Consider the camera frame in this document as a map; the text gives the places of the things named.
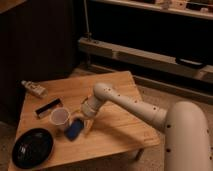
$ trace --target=paper cup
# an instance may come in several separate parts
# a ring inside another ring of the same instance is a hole
[[[67,108],[58,107],[51,112],[50,122],[64,132],[69,128],[69,116],[70,112]]]

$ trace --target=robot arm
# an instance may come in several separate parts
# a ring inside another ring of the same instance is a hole
[[[165,133],[165,171],[213,170],[206,118],[195,104],[178,102],[166,111],[123,96],[110,84],[97,83],[81,110],[94,118],[107,100]]]

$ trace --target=bottle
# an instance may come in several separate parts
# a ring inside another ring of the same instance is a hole
[[[47,94],[46,88],[32,82],[32,81],[21,81],[21,84],[26,88],[26,90],[39,98],[44,98],[44,96]]]

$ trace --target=black plate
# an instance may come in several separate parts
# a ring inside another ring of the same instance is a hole
[[[53,138],[49,131],[31,129],[16,141],[12,151],[13,163],[22,169],[33,168],[48,158],[52,147]]]

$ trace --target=cabinet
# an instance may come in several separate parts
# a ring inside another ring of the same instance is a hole
[[[67,77],[77,64],[72,1],[30,0],[0,15],[0,121],[18,121],[21,80]]]

